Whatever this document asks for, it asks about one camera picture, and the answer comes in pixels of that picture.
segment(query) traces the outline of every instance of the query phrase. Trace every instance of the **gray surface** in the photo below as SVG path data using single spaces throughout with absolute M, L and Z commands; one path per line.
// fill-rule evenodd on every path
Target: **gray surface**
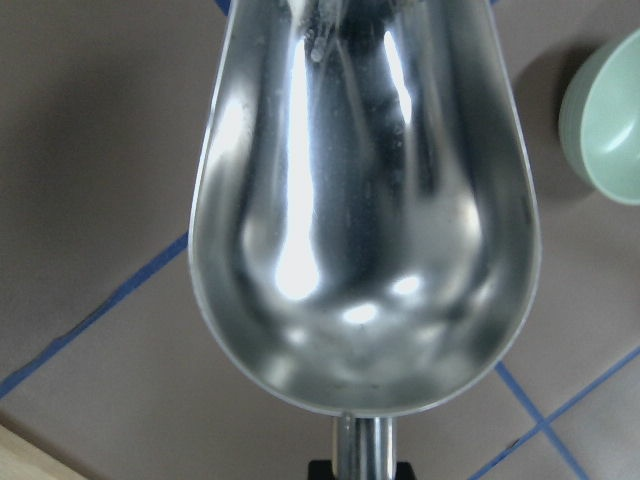
M 95 479 L 297 480 L 331 421 L 245 379 L 210 337 L 181 255 L 2 400 L 0 422 Z M 401 419 L 420 478 L 466 478 L 533 426 L 496 374 Z
M 210 0 L 0 12 L 4 378 L 187 229 L 225 19 Z
M 123 5 L 0 7 L 0 378 L 186 229 L 224 19 L 209 0 Z M 549 413 L 640 341 L 639 211 L 579 183 L 554 130 L 570 74 L 593 46 L 640 26 L 640 2 L 494 8 L 545 241 L 540 293 L 506 364 Z M 130 90 L 109 90 L 114 82 Z M 629 364 L 553 423 L 594 480 L 640 478 L 639 368 Z M 329 455 L 327 419 L 266 395 L 220 353 L 182 257 L 0 399 L 0 422 L 97 480 L 293 480 Z M 401 419 L 399 456 L 425 480 L 461 480 L 531 427 L 492 374 Z M 575 478 L 563 466 L 538 434 L 483 478 Z

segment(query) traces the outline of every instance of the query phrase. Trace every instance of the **mint green cup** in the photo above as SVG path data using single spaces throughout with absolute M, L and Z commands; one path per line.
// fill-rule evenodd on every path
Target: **mint green cup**
M 616 202 L 640 205 L 640 30 L 606 44 L 578 70 L 559 133 L 584 181 Z

